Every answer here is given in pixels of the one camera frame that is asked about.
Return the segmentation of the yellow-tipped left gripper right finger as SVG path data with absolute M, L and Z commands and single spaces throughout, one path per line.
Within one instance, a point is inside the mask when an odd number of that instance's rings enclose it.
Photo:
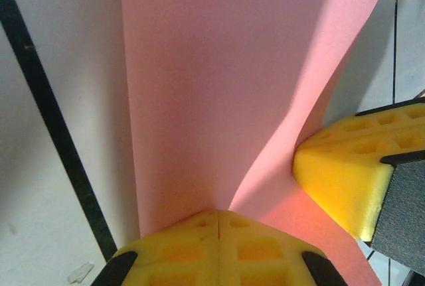
M 319 248 L 231 211 L 218 213 L 219 285 L 346 285 Z

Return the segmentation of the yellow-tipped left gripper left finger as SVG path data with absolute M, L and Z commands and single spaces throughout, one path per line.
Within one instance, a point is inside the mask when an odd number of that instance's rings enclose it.
M 218 210 L 185 218 L 119 249 L 93 285 L 218 285 Z

